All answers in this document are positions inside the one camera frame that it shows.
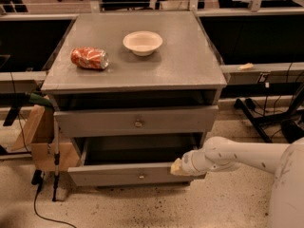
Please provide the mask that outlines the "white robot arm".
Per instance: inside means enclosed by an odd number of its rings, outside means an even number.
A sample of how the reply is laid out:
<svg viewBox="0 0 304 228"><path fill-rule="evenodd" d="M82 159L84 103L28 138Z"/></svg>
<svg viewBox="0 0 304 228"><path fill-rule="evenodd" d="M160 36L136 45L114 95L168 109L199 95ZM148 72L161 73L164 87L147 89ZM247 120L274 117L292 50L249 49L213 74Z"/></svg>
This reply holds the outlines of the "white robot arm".
<svg viewBox="0 0 304 228"><path fill-rule="evenodd" d="M269 205L269 228L304 228L304 139L292 143L233 142L208 139L203 148L176 159L170 173L200 176L232 171L240 164L274 175Z"/></svg>

